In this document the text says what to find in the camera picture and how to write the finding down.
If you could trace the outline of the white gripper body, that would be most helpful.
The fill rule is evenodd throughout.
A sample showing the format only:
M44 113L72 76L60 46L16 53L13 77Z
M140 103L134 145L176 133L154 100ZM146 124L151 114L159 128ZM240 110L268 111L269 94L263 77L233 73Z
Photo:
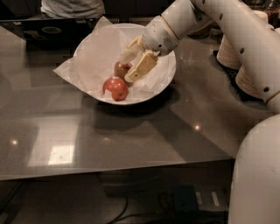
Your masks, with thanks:
M172 29L161 16L154 17L145 27L143 44L160 56L168 55L179 44L179 40Z

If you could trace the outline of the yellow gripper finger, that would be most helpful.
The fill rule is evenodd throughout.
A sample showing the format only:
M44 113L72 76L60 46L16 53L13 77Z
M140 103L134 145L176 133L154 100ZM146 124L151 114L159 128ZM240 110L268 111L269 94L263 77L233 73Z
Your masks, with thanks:
M122 52L119 61L122 64L128 64L131 61L138 62L145 53L143 37L137 36Z
M136 56L135 64L125 74L127 82L135 82L148 74L158 63L158 52L146 50Z

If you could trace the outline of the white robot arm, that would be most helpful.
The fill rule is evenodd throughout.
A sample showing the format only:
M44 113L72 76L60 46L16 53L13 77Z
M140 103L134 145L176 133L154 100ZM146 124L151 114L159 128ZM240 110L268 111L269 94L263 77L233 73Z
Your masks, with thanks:
M136 61L125 75L134 82L179 41L213 20L233 46L267 107L275 114L257 124L238 150L228 224L280 224L280 35L242 0L175 0L133 40L120 61Z

